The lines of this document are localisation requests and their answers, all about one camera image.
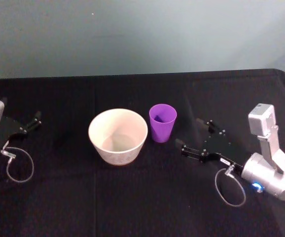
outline cup rim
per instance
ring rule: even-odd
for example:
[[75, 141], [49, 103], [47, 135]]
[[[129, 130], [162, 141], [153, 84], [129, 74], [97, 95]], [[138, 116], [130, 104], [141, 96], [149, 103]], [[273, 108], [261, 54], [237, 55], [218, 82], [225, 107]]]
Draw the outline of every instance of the cup rim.
[[[110, 150], [103, 149], [103, 148], [101, 148], [100, 146], [98, 146], [97, 144], [95, 144], [95, 143], [92, 141], [92, 139], [91, 139], [91, 137], [90, 137], [90, 127], [91, 127], [93, 121], [94, 121], [99, 115], [101, 115], [101, 114], [103, 114], [103, 113], [105, 113], [105, 112], [109, 112], [109, 111], [111, 111], [111, 110], [126, 110], [126, 111], [129, 111], [129, 112], [132, 113], [132, 114], [138, 115], [138, 117], [143, 121], [143, 125], [144, 125], [144, 127], [145, 127], [146, 134], [145, 134], [143, 140], [142, 140], [137, 146], [135, 146], [135, 147], [133, 147], [133, 148], [131, 148], [131, 149], [125, 150], [125, 151], [115, 152], [115, 151], [110, 151]], [[140, 114], [136, 113], [135, 111], [128, 110], [128, 109], [124, 109], [124, 108], [114, 108], [114, 109], [105, 110], [105, 111], [99, 113], [98, 115], [96, 115], [96, 116], [91, 120], [90, 125], [89, 125], [89, 128], [88, 128], [88, 136], [89, 136], [89, 139], [90, 139], [91, 143], [92, 143], [95, 147], [97, 147], [98, 149], [100, 149], [100, 150], [102, 150], [102, 151], [104, 151], [104, 152], [107, 152], [107, 153], [111, 153], [111, 154], [124, 154], [124, 153], [128, 153], [128, 152], [131, 152], [131, 151], [137, 149], [138, 147], [140, 147], [140, 146], [145, 142], [145, 140], [146, 140], [146, 138], [147, 138], [147, 135], [148, 135], [148, 126], [147, 126], [147, 123], [146, 123], [146, 121], [144, 120], [144, 118], [143, 118]]]
[[[174, 110], [174, 112], [176, 113], [176, 115], [174, 116], [174, 119], [171, 120], [171, 121], [169, 121], [169, 122], [159, 122], [159, 121], [155, 120], [153, 117], [151, 117], [150, 111], [152, 110], [153, 107], [158, 106], [158, 105], [166, 105], [166, 106], [168, 106], [168, 107], [171, 107], [171, 108]], [[178, 114], [177, 114], [177, 111], [175, 110], [175, 108], [172, 107], [171, 105], [168, 105], [168, 104], [156, 104], [156, 105], [152, 106], [152, 107], [150, 108], [150, 110], [149, 110], [149, 118], [152, 119], [152, 121], [154, 121], [154, 122], [156, 122], [156, 123], [159, 123], [159, 124], [168, 124], [168, 123], [171, 123], [171, 122], [173, 122], [173, 121], [175, 121], [175, 120], [177, 119], [177, 116], [178, 116]]]

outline purple cup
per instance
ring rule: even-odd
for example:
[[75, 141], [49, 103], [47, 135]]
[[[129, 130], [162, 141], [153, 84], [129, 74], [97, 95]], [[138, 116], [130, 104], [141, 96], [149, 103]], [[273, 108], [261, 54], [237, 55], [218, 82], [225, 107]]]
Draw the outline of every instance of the purple cup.
[[177, 118], [176, 110], [166, 104], [154, 105], [149, 110], [149, 117], [152, 139], [159, 143], [167, 142]]

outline gray wall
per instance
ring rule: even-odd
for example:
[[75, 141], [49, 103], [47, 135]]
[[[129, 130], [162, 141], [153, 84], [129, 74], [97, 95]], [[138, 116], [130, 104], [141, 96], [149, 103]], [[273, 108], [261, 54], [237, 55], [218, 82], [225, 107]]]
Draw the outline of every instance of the gray wall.
[[285, 0], [0, 0], [0, 78], [278, 68]]

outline black table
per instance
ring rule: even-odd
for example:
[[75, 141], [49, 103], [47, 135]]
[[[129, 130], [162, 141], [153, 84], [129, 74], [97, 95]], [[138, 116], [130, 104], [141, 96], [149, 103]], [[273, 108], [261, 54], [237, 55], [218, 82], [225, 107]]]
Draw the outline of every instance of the black table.
[[[240, 145], [260, 152], [248, 113], [273, 104], [285, 152], [285, 73], [244, 70], [104, 77], [2, 79], [4, 115], [26, 122], [37, 110], [43, 125], [13, 142], [35, 161], [30, 182], [6, 178], [0, 159], [0, 236], [285, 236], [285, 202], [257, 194], [241, 180], [247, 202], [227, 206], [214, 188], [217, 163], [181, 157], [180, 138], [194, 145], [195, 119], [213, 119]], [[127, 108], [148, 121], [149, 108], [168, 103], [178, 119], [169, 142], [148, 136], [126, 166], [105, 163], [88, 138], [98, 113]], [[30, 164], [18, 157], [13, 169]]]

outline plastic cup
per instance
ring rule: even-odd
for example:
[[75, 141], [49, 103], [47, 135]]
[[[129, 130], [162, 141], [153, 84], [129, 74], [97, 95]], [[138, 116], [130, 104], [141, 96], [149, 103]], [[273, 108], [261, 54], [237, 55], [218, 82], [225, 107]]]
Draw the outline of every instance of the plastic cup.
[[177, 118], [176, 110], [166, 104], [157, 104], [149, 110], [151, 136], [155, 142], [167, 142]]
[[145, 120], [127, 109], [107, 110], [89, 125], [89, 138], [102, 159], [113, 165], [132, 162], [148, 134]]

